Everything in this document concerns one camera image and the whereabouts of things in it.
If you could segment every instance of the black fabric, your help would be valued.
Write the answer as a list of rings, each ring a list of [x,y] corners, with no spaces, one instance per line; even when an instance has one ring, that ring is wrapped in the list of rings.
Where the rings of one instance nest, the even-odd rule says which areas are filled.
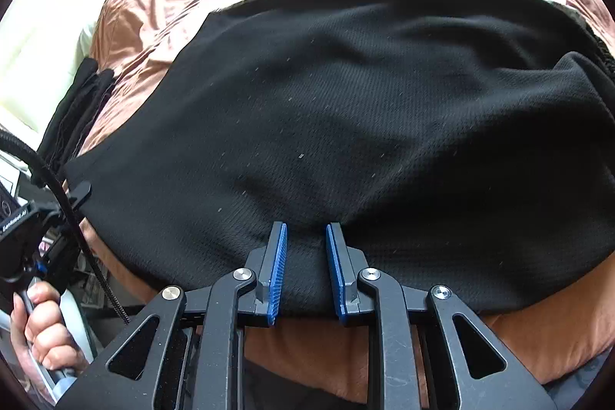
[[[333,314],[340,221],[403,284],[517,309],[615,247],[609,58],[542,0],[250,0],[68,180],[157,286],[212,284],[282,220],[281,314]]]
[[[100,74],[97,71],[98,63],[92,58],[85,58],[81,62],[75,79],[55,109],[38,148],[39,155],[51,171],[62,179],[64,165],[81,149],[115,84],[112,70],[103,70]],[[32,181],[42,185],[42,180],[36,175]]]

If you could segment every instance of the metal bolt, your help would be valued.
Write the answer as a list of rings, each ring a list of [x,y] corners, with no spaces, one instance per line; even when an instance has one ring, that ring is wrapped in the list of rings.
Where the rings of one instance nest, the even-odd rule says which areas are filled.
[[[374,281],[380,278],[380,271],[376,268],[365,268],[361,271],[361,276],[365,278],[365,280]]]
[[[239,281],[250,280],[252,276],[252,270],[248,270],[247,268],[239,268],[233,271],[233,278]]]
[[[438,299],[442,300],[446,300],[451,297],[451,289],[445,287],[444,285],[436,285],[433,289],[431,289],[431,293]]]
[[[167,287],[162,291],[162,297],[167,300],[177,299],[180,294],[180,288],[176,287],[175,285],[171,285],[170,287]]]

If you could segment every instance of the black cable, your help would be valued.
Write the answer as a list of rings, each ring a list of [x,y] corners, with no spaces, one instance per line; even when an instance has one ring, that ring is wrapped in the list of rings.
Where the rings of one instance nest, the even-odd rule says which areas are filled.
[[[112,308],[118,314],[118,317],[124,321],[125,324],[130,322],[130,318],[122,308],[122,305],[119,304],[118,298],[109,287],[109,284],[105,280],[98,264],[96,263],[96,259],[94,258],[94,254],[91,253],[90,246],[85,241],[85,237],[81,232],[81,228],[79,227],[79,222],[75,217],[75,212],[73,211],[73,207],[60,184],[60,181],[56,178],[56,176],[51,172],[45,161],[41,158],[41,156],[36,153],[32,148],[30,148],[27,144],[21,141],[19,138],[13,136],[13,134],[0,129],[0,150],[4,150],[9,155],[12,155],[21,161],[25,162],[28,167],[33,170],[40,178],[47,184],[48,188],[51,190],[53,195],[60,204],[60,208],[66,217],[66,222],[68,223],[68,227],[70,231],[73,233],[73,236],[77,240],[81,251],[83,252],[85,259],[88,264],[91,266],[91,269],[94,271],[94,275],[96,279],[100,283],[100,286],[103,288],[103,291],[107,298],[109,299]]]

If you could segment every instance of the blue gripper pad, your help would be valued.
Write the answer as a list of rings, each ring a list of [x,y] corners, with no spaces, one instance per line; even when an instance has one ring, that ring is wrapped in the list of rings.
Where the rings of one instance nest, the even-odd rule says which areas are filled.
[[[329,275],[331,277],[331,288],[333,289],[333,306],[335,313],[342,324],[346,324],[346,298],[344,296],[344,284],[342,282],[342,271],[339,266],[337,247],[333,237],[331,225],[327,225],[327,260],[329,262]]]
[[[288,232],[286,224],[282,223],[280,237],[276,247],[276,257],[271,270],[271,281],[269,282],[269,306],[267,307],[267,321],[269,326],[276,322],[280,311],[280,296],[282,295],[282,281],[284,280],[284,265],[286,263],[286,247]]]

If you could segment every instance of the finger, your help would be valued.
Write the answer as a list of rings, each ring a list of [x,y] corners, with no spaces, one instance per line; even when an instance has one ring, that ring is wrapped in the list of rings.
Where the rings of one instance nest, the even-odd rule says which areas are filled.
[[[19,355],[18,351],[28,349],[26,337],[23,333],[27,321],[26,306],[17,294],[13,294],[13,312],[10,314],[10,342],[17,355]]]
[[[56,323],[35,337],[32,345],[32,356],[40,363],[51,349],[64,345],[75,345],[73,336],[63,324]]]
[[[38,334],[55,323],[64,323],[60,306],[52,300],[39,304],[28,318],[25,329],[26,338],[34,342]]]
[[[88,363],[80,349],[64,345],[50,349],[47,356],[42,360],[42,366],[47,370],[60,370],[70,367],[81,372],[87,368]]]
[[[48,300],[60,303],[60,293],[47,281],[38,281],[28,289],[28,297],[34,305]]]

